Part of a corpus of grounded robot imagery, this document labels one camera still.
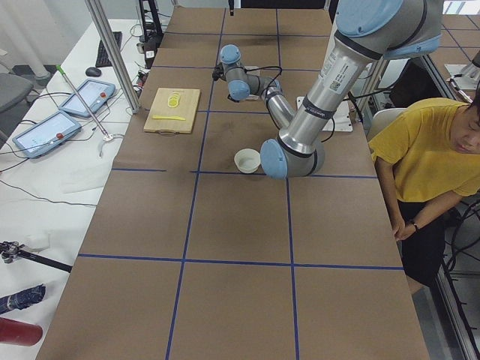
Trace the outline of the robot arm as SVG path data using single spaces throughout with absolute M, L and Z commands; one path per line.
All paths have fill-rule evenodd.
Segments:
M 442 1 L 339 1 L 334 47 L 298 109 L 270 77 L 250 75 L 237 46 L 220 51 L 214 80 L 226 81 L 233 101 L 260 97 L 279 129 L 260 149 L 264 173 L 273 179 L 309 176 L 323 165 L 320 131 L 370 63 L 432 53 L 441 38 Z

